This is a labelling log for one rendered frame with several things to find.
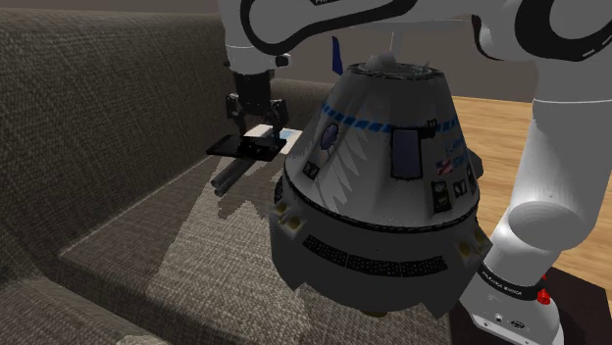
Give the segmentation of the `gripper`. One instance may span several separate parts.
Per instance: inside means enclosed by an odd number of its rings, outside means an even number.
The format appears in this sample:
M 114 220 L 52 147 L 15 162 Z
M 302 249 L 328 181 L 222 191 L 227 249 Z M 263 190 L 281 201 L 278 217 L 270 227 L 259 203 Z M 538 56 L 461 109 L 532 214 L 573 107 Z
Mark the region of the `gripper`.
M 236 93 L 226 97 L 227 118 L 233 120 L 240 132 L 246 132 L 245 112 L 254 116 L 266 115 L 272 127 L 272 141 L 281 141 L 280 132 L 288 123 L 288 110 L 283 99 L 271 100 L 272 71 L 259 74 L 233 74 Z

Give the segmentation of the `white flat book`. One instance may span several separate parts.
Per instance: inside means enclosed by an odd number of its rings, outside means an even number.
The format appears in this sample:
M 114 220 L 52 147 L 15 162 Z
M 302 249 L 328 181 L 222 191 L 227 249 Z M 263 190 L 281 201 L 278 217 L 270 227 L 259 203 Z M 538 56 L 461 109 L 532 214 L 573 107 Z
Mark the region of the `white flat book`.
M 258 124 L 252 129 L 248 130 L 245 135 L 251 137 L 263 137 L 265 133 L 271 131 L 273 127 L 267 124 Z M 280 131 L 280 139 L 284 139 L 286 141 L 285 145 L 282 147 L 280 152 L 282 154 L 287 154 L 292 146 L 295 144 L 296 140 L 302 134 L 301 130 L 292 129 L 292 128 L 283 128 Z

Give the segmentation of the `black flat phone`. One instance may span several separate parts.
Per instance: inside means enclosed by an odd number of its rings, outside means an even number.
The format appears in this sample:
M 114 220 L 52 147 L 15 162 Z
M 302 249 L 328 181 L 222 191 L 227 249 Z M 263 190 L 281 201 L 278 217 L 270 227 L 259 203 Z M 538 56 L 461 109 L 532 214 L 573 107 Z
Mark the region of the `black flat phone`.
M 273 136 L 226 135 L 207 151 L 207 155 L 270 162 L 285 146 L 286 140 Z

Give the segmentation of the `grey cylinder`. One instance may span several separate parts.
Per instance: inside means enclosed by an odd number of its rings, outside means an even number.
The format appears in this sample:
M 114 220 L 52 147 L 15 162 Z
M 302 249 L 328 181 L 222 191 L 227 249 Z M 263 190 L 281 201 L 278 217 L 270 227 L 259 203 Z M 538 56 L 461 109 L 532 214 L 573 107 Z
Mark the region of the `grey cylinder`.
M 255 163 L 256 163 L 256 160 L 253 160 L 252 164 L 248 164 L 246 167 L 239 169 L 237 173 L 229 177 L 219 188 L 214 187 L 215 188 L 214 193 L 218 197 L 223 197 Z
M 252 164 L 251 159 L 235 159 L 227 167 L 225 167 L 216 177 L 211 180 L 211 184 L 215 188 L 219 188 L 229 177 L 237 173 L 237 171 L 248 164 Z

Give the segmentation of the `blue pointed object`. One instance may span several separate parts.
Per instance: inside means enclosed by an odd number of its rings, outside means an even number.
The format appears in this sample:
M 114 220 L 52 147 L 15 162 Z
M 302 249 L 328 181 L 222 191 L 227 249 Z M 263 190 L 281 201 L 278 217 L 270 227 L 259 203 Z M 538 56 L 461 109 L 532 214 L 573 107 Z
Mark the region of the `blue pointed object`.
M 341 60 L 341 49 L 339 40 L 336 36 L 331 38 L 331 69 L 335 74 L 342 75 L 344 68 Z

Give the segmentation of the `grey space capsule toy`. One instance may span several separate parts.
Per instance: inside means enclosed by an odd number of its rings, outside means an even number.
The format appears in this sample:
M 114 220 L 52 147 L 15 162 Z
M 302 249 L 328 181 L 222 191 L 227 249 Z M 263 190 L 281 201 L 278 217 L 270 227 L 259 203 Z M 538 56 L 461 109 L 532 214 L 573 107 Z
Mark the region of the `grey space capsule toy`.
M 448 313 L 490 249 L 444 74 L 383 53 L 349 66 L 288 152 L 270 213 L 291 288 L 369 313 Z

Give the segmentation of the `grey fabric sofa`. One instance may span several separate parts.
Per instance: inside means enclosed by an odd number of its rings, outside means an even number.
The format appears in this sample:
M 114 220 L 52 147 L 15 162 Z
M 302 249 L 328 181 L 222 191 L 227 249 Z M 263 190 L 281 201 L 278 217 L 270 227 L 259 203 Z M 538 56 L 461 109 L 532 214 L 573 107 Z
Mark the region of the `grey fabric sofa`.
M 215 15 L 0 9 L 0 345 L 467 345 L 286 287 L 281 159 L 212 190 L 224 59 Z

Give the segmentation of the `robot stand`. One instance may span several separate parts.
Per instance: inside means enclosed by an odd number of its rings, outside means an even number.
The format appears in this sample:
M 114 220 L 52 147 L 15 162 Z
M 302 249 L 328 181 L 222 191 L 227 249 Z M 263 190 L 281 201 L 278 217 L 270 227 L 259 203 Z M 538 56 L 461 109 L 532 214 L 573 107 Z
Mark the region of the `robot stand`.
M 547 287 L 557 304 L 565 345 L 612 345 L 612 318 L 604 288 L 551 268 Z M 449 312 L 451 345 L 513 345 L 477 328 L 457 303 Z

